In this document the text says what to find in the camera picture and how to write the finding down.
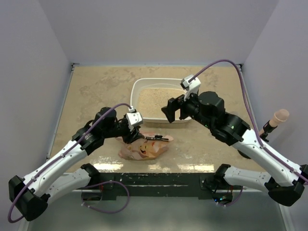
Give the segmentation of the white litter box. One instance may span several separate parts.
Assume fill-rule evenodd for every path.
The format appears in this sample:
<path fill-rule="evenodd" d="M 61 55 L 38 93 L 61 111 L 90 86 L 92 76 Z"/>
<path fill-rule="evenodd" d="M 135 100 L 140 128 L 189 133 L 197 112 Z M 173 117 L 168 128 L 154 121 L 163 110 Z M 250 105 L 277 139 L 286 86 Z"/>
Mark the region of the white litter box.
<path fill-rule="evenodd" d="M 176 78 L 141 78 L 133 84 L 130 105 L 141 113 L 144 122 L 167 123 L 161 108 L 170 98 L 185 93 Z"/>

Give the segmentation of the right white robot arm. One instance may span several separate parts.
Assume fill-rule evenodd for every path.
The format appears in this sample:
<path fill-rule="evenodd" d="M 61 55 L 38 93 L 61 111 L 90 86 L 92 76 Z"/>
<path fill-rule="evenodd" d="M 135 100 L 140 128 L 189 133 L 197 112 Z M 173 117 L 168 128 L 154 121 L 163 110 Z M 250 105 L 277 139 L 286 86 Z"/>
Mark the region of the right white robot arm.
<path fill-rule="evenodd" d="M 262 146 L 245 121 L 226 112 L 224 100 L 215 92 L 192 93 L 188 99 L 184 95 L 171 98 L 161 110 L 169 123 L 175 121 L 175 112 L 180 111 L 181 119 L 190 117 L 197 121 L 217 140 L 249 156 L 264 169 L 251 171 L 222 164 L 212 179 L 205 180 L 209 187 L 245 186 L 267 193 L 284 206 L 292 206 L 304 192 L 308 166 L 287 160 L 269 145 Z"/>

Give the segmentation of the orange cat litter bag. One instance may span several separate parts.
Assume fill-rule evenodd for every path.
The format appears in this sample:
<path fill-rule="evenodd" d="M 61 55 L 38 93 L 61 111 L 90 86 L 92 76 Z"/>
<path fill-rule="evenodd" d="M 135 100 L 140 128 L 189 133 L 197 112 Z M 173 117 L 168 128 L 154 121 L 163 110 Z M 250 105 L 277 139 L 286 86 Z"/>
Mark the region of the orange cat litter bag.
<path fill-rule="evenodd" d="M 142 132 L 143 136 L 160 135 L 152 132 Z M 156 159 L 159 155 L 168 150 L 168 144 L 174 139 L 170 135 L 162 135 L 168 138 L 169 142 L 164 141 L 148 141 L 146 139 L 138 139 L 131 144 L 125 144 L 121 137 L 116 138 L 120 142 L 121 148 L 118 152 L 119 157 L 126 160 L 145 161 Z"/>

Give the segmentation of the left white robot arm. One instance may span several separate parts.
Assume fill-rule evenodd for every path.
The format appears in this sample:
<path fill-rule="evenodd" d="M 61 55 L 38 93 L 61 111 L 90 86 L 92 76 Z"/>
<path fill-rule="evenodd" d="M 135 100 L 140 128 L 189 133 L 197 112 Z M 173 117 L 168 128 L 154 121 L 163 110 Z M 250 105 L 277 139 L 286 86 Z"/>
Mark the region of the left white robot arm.
<path fill-rule="evenodd" d="M 15 175 L 9 180 L 9 199 L 12 205 L 8 221 L 19 221 L 12 219 L 14 208 L 21 213 L 21 218 L 33 221 L 42 215 L 49 204 L 63 195 L 78 188 L 96 188 L 100 183 L 99 172 L 91 164 L 83 165 L 67 176 L 63 174 L 72 165 L 102 147 L 108 138 L 121 137 L 125 143 L 141 138 L 139 128 L 142 123 L 140 112 L 133 106 L 129 106 L 128 112 L 121 119 L 117 119 L 115 107 L 103 107 L 54 157 L 24 177 Z"/>

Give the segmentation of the black bag clip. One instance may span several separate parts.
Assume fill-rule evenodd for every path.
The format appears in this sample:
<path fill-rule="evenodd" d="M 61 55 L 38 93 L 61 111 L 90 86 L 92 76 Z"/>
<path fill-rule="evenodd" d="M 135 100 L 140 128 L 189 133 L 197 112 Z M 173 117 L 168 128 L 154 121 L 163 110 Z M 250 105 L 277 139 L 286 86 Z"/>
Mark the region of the black bag clip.
<path fill-rule="evenodd" d="M 150 136 L 143 136 L 143 139 L 146 139 L 148 141 L 164 141 L 169 142 L 168 138 L 164 138 L 162 135 L 154 135 L 152 137 Z"/>

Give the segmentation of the beige litter scoop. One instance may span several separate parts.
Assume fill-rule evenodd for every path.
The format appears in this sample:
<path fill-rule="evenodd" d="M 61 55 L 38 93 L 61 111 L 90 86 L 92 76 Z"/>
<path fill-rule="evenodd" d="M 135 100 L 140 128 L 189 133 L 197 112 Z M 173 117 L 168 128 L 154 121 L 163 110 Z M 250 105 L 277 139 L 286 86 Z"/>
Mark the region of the beige litter scoop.
<path fill-rule="evenodd" d="M 259 131 L 259 136 L 261 138 L 266 138 L 269 133 L 272 133 L 279 124 L 285 122 L 289 117 L 289 111 L 286 109 L 280 109 L 275 112 L 273 117 L 263 126 Z"/>

